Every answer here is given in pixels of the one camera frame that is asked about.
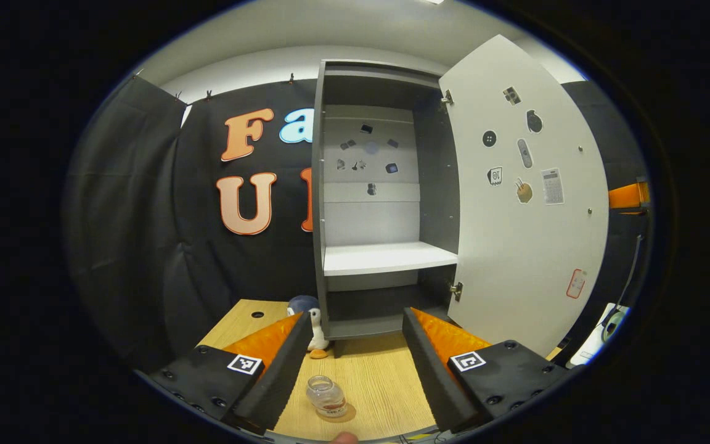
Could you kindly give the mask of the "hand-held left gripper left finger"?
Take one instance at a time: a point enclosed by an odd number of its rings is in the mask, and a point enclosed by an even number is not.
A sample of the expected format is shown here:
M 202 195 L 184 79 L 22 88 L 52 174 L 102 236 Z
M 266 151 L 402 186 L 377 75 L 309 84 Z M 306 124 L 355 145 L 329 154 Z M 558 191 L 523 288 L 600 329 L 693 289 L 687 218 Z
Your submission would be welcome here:
M 301 312 L 225 348 L 199 345 L 146 379 L 214 421 L 262 435 L 278 424 L 311 339 Z

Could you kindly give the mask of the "white flat sheet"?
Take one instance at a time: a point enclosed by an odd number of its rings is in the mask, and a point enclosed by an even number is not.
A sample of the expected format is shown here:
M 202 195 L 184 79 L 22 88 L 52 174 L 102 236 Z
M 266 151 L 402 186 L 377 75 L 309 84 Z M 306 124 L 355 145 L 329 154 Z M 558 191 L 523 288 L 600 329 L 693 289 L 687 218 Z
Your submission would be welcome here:
M 626 315 L 628 315 L 628 312 L 628 306 L 609 303 L 604 309 L 603 314 L 597 319 L 595 327 L 592 329 L 583 345 L 569 358 L 566 363 L 566 368 L 572 369 L 575 368 L 575 366 L 585 365 L 596 356 L 603 346 L 608 343 L 611 336 L 619 329 L 619 326 Z

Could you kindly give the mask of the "black backdrop cloth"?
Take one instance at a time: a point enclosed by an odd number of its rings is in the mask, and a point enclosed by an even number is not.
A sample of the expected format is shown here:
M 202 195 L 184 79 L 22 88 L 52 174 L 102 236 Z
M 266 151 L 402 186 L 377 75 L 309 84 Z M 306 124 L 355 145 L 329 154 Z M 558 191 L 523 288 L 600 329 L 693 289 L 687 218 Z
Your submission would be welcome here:
M 316 82 L 187 105 L 131 78 L 96 113 L 68 172 L 68 263 L 93 320 L 131 365 L 151 371 L 183 356 L 240 300 L 317 298 L 308 208 Z M 625 129 L 599 89 L 561 86 L 599 151 L 605 134 Z M 560 343 L 578 323 L 595 325 L 608 301 L 630 304 L 649 216 L 651 199 L 646 213 L 609 208 L 599 276 Z

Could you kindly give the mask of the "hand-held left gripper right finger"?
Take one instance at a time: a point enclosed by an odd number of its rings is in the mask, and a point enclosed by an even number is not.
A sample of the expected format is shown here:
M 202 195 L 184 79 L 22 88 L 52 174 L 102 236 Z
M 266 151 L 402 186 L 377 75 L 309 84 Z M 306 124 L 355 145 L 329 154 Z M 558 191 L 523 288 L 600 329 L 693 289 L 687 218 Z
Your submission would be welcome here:
M 402 334 L 442 432 L 496 421 L 555 390 L 572 373 L 518 341 L 491 345 L 414 307 L 403 312 Z

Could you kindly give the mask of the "penguin plush toy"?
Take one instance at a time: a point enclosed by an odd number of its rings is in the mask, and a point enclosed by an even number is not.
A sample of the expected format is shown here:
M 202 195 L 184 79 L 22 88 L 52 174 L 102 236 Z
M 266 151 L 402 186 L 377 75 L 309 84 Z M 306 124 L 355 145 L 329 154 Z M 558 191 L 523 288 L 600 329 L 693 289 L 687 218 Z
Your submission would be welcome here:
M 308 344 L 308 354 L 311 359 L 321 360 L 328 356 L 327 349 L 330 341 L 326 339 L 322 329 L 322 312 L 318 298 L 310 295 L 298 295 L 288 301 L 287 316 L 293 316 L 299 312 L 310 313 L 312 321 L 312 340 Z

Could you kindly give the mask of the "round brown coaster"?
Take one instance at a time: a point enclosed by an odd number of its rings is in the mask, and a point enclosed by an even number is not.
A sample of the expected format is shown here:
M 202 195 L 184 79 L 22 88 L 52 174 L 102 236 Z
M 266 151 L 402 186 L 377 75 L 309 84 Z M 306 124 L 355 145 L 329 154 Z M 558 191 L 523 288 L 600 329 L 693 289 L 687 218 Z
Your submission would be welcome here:
M 340 405 L 327 405 L 323 408 L 315 408 L 316 415 L 326 422 L 348 422 L 357 416 L 357 410 L 352 404 L 344 401 Z

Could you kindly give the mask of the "clear plastic bottle red label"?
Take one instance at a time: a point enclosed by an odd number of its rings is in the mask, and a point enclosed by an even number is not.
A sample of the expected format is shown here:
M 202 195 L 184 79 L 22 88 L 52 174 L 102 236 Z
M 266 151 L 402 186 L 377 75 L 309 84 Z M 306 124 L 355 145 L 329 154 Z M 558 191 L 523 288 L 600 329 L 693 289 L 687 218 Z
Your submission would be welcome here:
M 337 419 L 348 412 L 344 391 L 327 376 L 310 377 L 305 393 L 316 412 L 326 419 Z

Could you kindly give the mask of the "white cabinet door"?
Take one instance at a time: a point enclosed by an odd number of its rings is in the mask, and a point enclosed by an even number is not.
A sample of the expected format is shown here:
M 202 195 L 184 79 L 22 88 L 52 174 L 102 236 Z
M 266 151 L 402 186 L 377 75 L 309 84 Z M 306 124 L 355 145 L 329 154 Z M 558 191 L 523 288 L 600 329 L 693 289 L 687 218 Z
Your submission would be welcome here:
M 459 174 L 459 247 L 448 315 L 490 343 L 547 356 L 588 303 L 608 238 L 594 135 L 563 85 L 498 35 L 439 80 Z

